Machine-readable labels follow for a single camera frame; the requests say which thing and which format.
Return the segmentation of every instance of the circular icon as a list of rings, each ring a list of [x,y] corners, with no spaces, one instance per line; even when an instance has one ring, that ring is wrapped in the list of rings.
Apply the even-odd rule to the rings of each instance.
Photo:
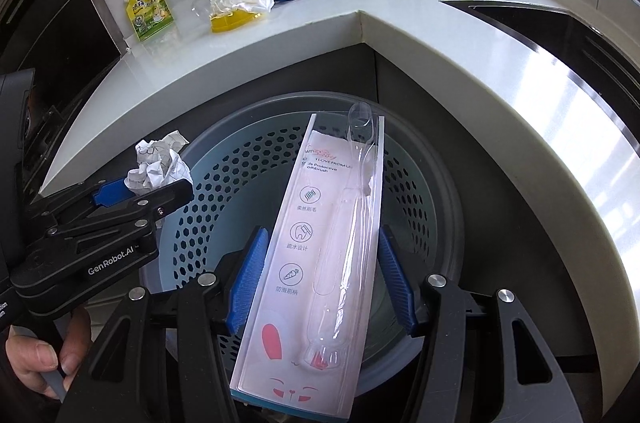
[[[306,202],[306,204],[313,204],[320,199],[320,190],[315,186],[305,186],[300,190],[300,199],[302,199],[302,202]]]
[[[298,264],[285,264],[280,268],[280,282],[286,286],[295,286],[302,280],[302,268]]]
[[[311,239],[314,231],[311,229],[309,223],[295,223],[295,225],[291,226],[289,234],[297,243],[306,243],[306,241]]]

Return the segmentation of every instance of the perforated basket wall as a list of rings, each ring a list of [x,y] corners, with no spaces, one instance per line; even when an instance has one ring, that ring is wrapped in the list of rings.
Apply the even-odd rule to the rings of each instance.
[[[206,152],[200,148],[201,157],[194,164],[185,158],[191,167],[194,200],[168,216],[162,227],[156,265],[163,290],[180,288],[203,270],[214,270],[222,255],[244,246],[254,226],[264,226],[271,233],[309,117],[308,112],[288,112],[260,119]],[[345,138],[346,118],[319,114],[316,129]],[[432,194],[414,159],[389,135],[385,135],[384,180],[382,224],[392,227],[403,249],[421,257],[425,269],[434,269],[438,226]],[[220,337],[229,372],[241,337]],[[396,323],[382,274],[376,270],[361,371],[361,378],[365,371],[374,378],[368,388],[393,374],[389,367],[380,371],[376,367],[383,367],[380,358],[407,338]],[[408,363],[419,352],[420,342],[405,341],[405,347],[405,354],[411,356],[401,361]],[[175,352],[175,335],[169,334],[168,348]]]

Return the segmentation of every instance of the gray laundry basket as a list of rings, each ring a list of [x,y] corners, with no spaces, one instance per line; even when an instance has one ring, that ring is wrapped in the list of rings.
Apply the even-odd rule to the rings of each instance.
[[[256,225],[271,234],[310,113],[346,113],[360,98],[331,92],[287,94],[255,103],[216,123],[181,154],[191,168],[194,200],[164,220],[159,258],[141,271],[151,291],[184,286],[220,258],[241,249]],[[385,116],[382,225],[402,249],[419,254],[425,273],[457,280],[462,266],[463,221],[457,192],[444,165],[412,127],[376,103]],[[345,137],[344,114],[323,112],[316,129]],[[230,374],[242,334],[219,337]],[[175,332],[167,348],[177,356]],[[380,270],[376,270],[358,394],[382,384],[422,347],[396,322]]]

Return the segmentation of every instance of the fingernail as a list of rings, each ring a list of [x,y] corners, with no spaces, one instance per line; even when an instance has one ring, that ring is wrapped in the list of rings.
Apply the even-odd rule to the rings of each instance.
[[[62,360],[62,370],[65,374],[73,374],[80,366],[80,358],[78,355],[66,355]]]
[[[47,343],[39,343],[36,345],[36,355],[38,355],[38,359],[40,363],[45,367],[55,367],[58,364],[58,357],[56,356],[56,352],[53,350],[53,347],[48,345]]]

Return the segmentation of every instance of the pink bunny ear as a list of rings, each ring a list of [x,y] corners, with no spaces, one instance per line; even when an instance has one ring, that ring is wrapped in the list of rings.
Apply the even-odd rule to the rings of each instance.
[[[282,359],[282,344],[276,326],[266,324],[262,328],[262,345],[269,359]]]

